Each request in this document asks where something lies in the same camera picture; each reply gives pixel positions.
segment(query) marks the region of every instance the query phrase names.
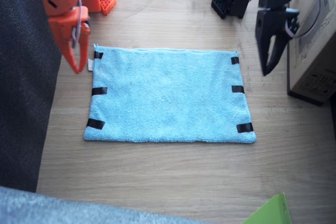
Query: wooden table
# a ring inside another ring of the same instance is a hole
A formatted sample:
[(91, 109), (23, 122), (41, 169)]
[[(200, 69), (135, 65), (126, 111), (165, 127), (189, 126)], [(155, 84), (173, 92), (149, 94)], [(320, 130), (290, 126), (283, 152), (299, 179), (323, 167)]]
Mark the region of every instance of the wooden table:
[(241, 223), (284, 192), (293, 223), (335, 223), (336, 144), (330, 107), (287, 96), (285, 56), (274, 72), (262, 76), (254, 35), (258, 0), (250, 2), (242, 20), (221, 20), (210, 2), (118, 0), (109, 16), (91, 14), (90, 42), (238, 50), (257, 142), (86, 142), (92, 73), (75, 75), (62, 59), (38, 193)]

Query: cable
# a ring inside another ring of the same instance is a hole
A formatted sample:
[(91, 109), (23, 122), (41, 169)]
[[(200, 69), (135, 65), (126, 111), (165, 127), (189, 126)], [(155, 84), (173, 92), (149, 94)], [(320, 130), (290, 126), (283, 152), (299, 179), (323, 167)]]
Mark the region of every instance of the cable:
[(305, 35), (307, 35), (308, 33), (310, 33), (312, 30), (313, 30), (313, 28), (314, 28), (314, 26), (315, 26), (315, 24), (316, 24), (316, 22), (317, 22), (317, 20), (318, 20), (318, 18), (319, 18), (319, 16), (320, 16), (320, 12), (321, 12), (321, 0), (318, 0), (318, 2), (319, 2), (319, 4), (318, 4), (318, 9), (317, 9), (317, 15), (316, 15), (316, 18), (315, 18), (315, 20), (314, 20), (314, 22), (313, 22), (313, 24), (310, 26), (310, 28), (306, 31), (306, 32), (304, 32), (303, 34), (301, 34), (301, 35), (299, 35), (299, 36), (294, 36), (294, 38), (295, 39), (299, 39), (299, 38), (302, 38), (303, 36), (305, 36)]
[[(82, 6), (82, 0), (78, 0), (79, 7)], [(76, 44), (78, 43), (79, 36), (80, 36), (80, 23), (81, 23), (81, 18), (82, 18), (82, 12), (81, 8), (79, 8), (79, 17), (78, 17), (78, 23), (77, 23), (77, 30), (76, 30), (76, 39), (73, 48), (75, 48)]]

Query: gray fabric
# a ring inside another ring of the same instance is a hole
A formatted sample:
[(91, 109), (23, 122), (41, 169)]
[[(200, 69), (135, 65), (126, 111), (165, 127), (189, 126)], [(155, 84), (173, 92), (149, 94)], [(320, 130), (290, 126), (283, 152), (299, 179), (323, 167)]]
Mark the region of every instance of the gray fabric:
[(65, 201), (0, 187), (0, 223), (202, 224), (98, 204)]
[(0, 185), (35, 191), (61, 53), (41, 0), (0, 7)]

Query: green folder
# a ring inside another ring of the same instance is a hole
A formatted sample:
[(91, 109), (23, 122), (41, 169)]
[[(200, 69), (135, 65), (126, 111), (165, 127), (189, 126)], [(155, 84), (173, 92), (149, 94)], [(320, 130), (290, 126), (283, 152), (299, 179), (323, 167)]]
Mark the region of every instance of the green folder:
[(291, 224), (285, 194), (275, 195), (243, 224)]

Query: towel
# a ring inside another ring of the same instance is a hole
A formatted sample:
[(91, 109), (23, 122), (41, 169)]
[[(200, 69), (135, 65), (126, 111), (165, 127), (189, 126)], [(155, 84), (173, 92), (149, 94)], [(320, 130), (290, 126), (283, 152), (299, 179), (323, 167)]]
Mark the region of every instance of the towel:
[(95, 46), (84, 139), (253, 143), (238, 52)]

